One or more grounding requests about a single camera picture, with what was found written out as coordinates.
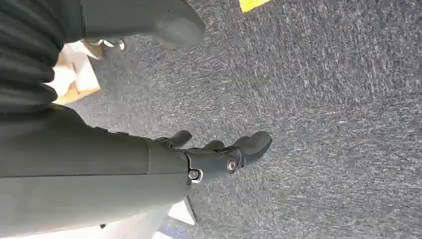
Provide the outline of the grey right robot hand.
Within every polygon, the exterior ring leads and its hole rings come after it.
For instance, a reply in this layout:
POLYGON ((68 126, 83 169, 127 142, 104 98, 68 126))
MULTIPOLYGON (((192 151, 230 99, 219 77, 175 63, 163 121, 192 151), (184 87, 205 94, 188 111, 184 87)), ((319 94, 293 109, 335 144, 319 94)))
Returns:
POLYGON ((181 130, 149 139, 92 127, 56 104, 49 83, 64 44, 136 34, 176 47, 203 39, 184 0, 3 0, 0 3, 0 235, 106 224, 172 205, 194 183, 258 161, 265 131, 233 145, 185 149, 181 130))

